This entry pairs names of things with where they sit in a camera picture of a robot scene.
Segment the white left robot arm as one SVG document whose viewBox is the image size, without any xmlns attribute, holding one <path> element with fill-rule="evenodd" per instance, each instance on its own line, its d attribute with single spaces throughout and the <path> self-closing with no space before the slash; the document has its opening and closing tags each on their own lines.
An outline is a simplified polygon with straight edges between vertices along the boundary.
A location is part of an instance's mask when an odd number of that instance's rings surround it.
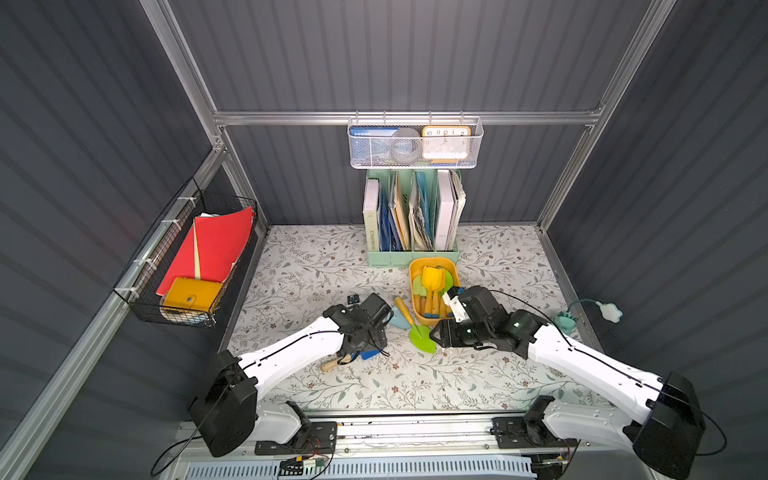
<svg viewBox="0 0 768 480">
<path fill-rule="evenodd" d="M 228 350 L 214 355 L 187 403 L 210 455 L 223 457 L 248 438 L 296 453 L 321 447 L 327 440 L 312 434 L 312 423 L 296 402 L 260 401 L 283 380 L 327 356 L 349 363 L 363 352 L 384 349 L 391 317 L 392 308 L 373 293 L 360 303 L 329 307 L 307 327 L 268 347 L 240 356 Z"/>
</svg>

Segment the light green trowel wooden handle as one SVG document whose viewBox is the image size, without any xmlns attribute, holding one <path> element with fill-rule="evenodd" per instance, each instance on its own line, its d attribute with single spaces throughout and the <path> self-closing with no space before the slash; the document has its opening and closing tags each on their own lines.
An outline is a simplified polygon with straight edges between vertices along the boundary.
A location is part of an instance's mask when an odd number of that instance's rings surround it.
<svg viewBox="0 0 768 480">
<path fill-rule="evenodd" d="M 416 276 L 412 281 L 413 305 L 417 315 L 424 314 L 427 299 L 427 290 L 422 284 L 422 276 Z"/>
</svg>

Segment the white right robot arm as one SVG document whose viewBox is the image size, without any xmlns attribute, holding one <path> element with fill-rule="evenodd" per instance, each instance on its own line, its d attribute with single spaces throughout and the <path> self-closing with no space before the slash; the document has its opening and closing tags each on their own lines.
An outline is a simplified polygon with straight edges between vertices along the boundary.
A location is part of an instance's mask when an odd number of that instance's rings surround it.
<svg viewBox="0 0 768 480">
<path fill-rule="evenodd" d="M 548 318 L 508 312 L 481 286 L 450 288 L 452 314 L 430 336 L 443 348 L 492 348 L 555 369 L 609 402 L 598 408 L 539 395 L 515 429 L 529 444 L 576 440 L 634 453 L 654 471 L 690 475 L 706 430 L 693 384 L 675 372 L 664 378 L 628 366 L 567 337 Z"/>
</svg>

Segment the bright green shovel yellow handle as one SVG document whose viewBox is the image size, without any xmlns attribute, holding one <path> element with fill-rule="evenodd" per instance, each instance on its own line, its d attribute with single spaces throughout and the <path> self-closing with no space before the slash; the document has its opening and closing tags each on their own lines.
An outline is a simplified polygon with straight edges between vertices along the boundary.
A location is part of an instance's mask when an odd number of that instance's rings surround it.
<svg viewBox="0 0 768 480">
<path fill-rule="evenodd" d="M 442 293 L 448 292 L 452 287 L 454 286 L 454 279 L 450 271 L 445 270 L 444 271 L 444 285 L 442 288 Z"/>
</svg>

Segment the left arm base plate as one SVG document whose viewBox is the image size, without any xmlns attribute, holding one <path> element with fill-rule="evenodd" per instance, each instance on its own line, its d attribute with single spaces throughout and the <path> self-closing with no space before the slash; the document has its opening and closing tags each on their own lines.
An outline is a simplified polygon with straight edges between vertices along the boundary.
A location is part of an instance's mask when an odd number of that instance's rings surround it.
<svg viewBox="0 0 768 480">
<path fill-rule="evenodd" d="M 338 440 L 337 422 L 309 422 L 284 444 L 258 441 L 254 453 L 257 456 L 312 456 L 331 455 Z"/>
</svg>

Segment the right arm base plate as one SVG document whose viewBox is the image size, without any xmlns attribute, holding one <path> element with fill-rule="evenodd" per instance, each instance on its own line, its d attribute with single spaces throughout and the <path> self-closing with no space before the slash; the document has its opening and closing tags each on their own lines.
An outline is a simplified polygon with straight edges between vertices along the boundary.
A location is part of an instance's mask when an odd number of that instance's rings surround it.
<svg viewBox="0 0 768 480">
<path fill-rule="evenodd" d="M 493 417 L 490 434 L 502 450 L 534 448 L 574 448 L 579 440 L 560 439 L 543 426 L 530 427 L 523 416 Z"/>
</svg>

